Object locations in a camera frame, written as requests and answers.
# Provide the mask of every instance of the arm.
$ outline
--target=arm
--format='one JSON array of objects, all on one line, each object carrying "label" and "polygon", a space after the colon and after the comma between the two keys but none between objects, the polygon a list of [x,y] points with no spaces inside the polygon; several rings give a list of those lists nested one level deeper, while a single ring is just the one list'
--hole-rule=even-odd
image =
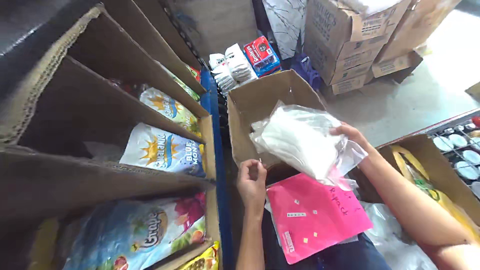
[{"label": "arm", "polygon": [[264,270],[262,217],[265,204],[267,170],[257,160],[241,163],[237,188],[245,206],[237,270]]},{"label": "arm", "polygon": [[368,153],[359,165],[408,234],[441,269],[465,268],[465,250],[480,256],[470,234],[445,209],[395,170],[355,128],[343,124],[332,134],[346,134]]}]

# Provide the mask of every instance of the left hand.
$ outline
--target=left hand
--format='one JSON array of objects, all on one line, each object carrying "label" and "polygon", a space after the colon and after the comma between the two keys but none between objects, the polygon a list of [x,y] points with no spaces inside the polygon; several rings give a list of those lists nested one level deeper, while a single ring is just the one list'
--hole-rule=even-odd
[{"label": "left hand", "polygon": [[245,206],[245,213],[261,218],[264,212],[267,170],[258,160],[241,163],[237,188]]}]

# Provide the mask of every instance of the hand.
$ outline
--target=hand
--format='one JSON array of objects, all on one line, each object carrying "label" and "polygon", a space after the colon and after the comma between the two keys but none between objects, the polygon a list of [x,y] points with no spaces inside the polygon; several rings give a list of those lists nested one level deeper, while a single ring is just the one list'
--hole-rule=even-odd
[{"label": "hand", "polygon": [[246,160],[240,164],[237,188],[240,192],[246,215],[261,218],[265,205],[265,180],[267,170],[258,160]]},{"label": "hand", "polygon": [[356,142],[367,152],[369,152],[370,148],[373,148],[358,129],[354,128],[353,126],[345,122],[342,122],[342,125],[337,128],[330,129],[330,134],[332,135],[345,134],[348,136],[349,140]]}]

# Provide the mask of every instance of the yellow bag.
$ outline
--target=yellow bag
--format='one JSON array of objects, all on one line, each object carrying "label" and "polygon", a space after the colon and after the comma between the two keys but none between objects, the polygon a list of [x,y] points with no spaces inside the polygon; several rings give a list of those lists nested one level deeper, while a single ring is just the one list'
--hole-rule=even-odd
[{"label": "yellow bag", "polygon": [[395,162],[402,172],[402,175],[447,210],[452,217],[471,233],[475,241],[480,244],[480,228],[472,221],[466,212],[460,206],[456,205],[445,193],[433,188],[429,183],[430,178],[427,172],[412,153],[397,145],[393,145],[391,148]]},{"label": "yellow bag", "polygon": [[218,248],[219,243],[215,241],[200,256],[180,266],[177,270],[218,270]]}]

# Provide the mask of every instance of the sun logo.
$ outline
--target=sun logo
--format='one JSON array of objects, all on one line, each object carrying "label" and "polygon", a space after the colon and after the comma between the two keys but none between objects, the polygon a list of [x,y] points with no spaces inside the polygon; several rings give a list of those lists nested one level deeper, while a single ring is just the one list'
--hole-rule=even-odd
[{"label": "sun logo", "polygon": [[153,142],[146,142],[148,143],[148,147],[141,149],[146,151],[147,154],[140,158],[148,159],[146,165],[153,162],[158,162],[158,166],[161,168],[168,168],[172,165],[172,160],[176,159],[175,154],[179,152],[176,150],[176,147],[180,145],[173,143],[173,135],[168,136],[166,139],[163,135],[163,139],[160,137],[160,141],[155,137]]},{"label": "sun logo", "polygon": [[158,143],[156,138],[153,139],[153,142],[146,141],[148,147],[142,148],[142,150],[147,151],[147,154],[140,159],[148,159],[147,165],[156,161],[156,155],[158,152]]},{"label": "sun logo", "polygon": [[177,112],[183,109],[183,105],[168,96],[165,97],[161,95],[155,95],[153,98],[149,98],[148,100],[151,101],[153,106],[157,107],[159,111],[164,112],[171,118],[175,118],[177,116]]}]

